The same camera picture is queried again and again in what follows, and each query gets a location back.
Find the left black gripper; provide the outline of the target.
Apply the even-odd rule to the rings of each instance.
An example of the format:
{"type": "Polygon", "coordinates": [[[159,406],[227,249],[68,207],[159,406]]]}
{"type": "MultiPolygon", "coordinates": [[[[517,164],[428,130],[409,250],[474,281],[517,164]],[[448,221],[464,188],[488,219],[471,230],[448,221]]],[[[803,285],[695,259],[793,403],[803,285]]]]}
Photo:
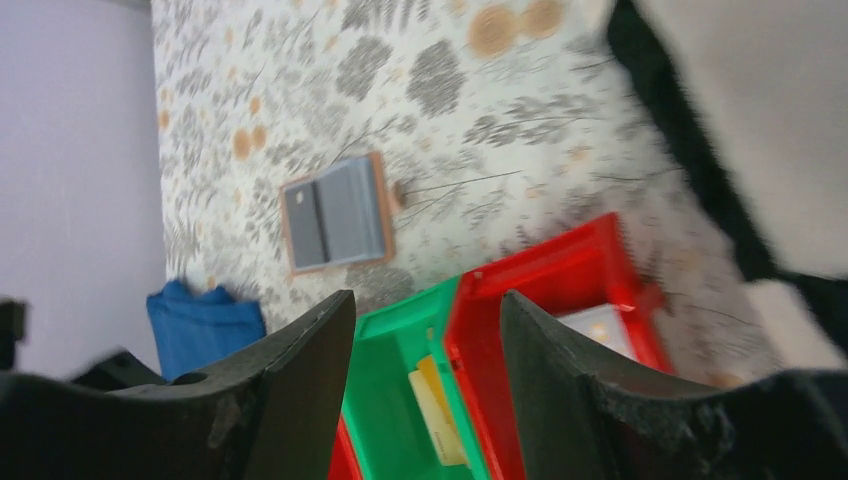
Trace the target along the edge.
{"type": "MultiPolygon", "coordinates": [[[[13,371],[17,347],[26,336],[28,304],[17,299],[1,300],[1,371],[13,371]]],[[[131,388],[165,385],[166,380],[127,350],[117,350],[96,360],[68,382],[86,388],[131,388]]]]}

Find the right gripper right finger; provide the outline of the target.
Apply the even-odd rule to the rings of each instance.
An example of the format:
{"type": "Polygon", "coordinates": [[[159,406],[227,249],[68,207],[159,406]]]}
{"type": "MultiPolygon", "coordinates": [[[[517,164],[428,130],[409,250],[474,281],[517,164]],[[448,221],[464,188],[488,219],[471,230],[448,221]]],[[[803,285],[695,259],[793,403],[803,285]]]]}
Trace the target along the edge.
{"type": "Polygon", "coordinates": [[[530,479],[843,479],[847,375],[716,389],[637,363],[517,291],[501,333],[530,479]]]}

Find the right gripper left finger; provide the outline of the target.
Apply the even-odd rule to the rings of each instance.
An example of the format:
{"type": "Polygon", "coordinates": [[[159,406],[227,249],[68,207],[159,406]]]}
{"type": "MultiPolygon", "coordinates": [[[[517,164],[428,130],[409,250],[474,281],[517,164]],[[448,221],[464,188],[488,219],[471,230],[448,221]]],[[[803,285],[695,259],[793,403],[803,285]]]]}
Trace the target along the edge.
{"type": "Polygon", "coordinates": [[[324,479],[356,321],[339,290],[165,384],[110,392],[1,376],[5,479],[324,479]]]}

